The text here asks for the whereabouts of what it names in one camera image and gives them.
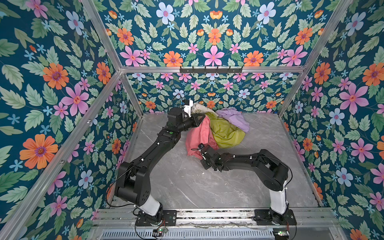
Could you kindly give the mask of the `pink cloth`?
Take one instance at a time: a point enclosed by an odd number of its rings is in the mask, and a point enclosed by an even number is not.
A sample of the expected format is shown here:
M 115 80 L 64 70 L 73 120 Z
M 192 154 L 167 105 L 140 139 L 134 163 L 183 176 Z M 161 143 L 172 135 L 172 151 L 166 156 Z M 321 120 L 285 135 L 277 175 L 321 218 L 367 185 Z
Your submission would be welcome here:
M 186 140 L 187 155 L 202 160 L 200 150 L 195 150 L 200 144 L 210 145 L 214 150 L 219 149 L 210 127 L 210 119 L 207 116 L 197 128 L 188 131 Z

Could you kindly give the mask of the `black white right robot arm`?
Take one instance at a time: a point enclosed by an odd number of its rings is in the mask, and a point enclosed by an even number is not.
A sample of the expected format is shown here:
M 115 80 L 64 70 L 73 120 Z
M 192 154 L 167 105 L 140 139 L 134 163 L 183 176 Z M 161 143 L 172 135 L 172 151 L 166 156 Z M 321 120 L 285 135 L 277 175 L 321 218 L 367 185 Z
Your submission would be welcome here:
M 245 170 L 254 172 L 270 191 L 273 214 L 283 216 L 289 207 L 286 197 L 286 185 L 290 168 L 268 150 L 262 149 L 250 155 L 220 154 L 210 145 L 199 145 L 203 157 L 201 163 L 207 170 L 215 171 Z

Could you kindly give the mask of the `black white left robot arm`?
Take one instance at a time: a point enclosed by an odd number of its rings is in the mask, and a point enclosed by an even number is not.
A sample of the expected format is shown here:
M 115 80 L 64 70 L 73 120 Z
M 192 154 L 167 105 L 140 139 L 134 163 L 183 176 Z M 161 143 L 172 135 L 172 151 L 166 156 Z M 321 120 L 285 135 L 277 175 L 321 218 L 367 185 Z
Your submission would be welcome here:
M 197 128 L 205 114 L 187 114 L 181 108 L 168 112 L 166 125 L 157 134 L 155 142 L 138 158 L 119 167 L 115 196 L 129 202 L 150 217 L 162 215 L 162 204 L 151 195 L 150 175 L 156 164 L 180 140 L 182 133 Z

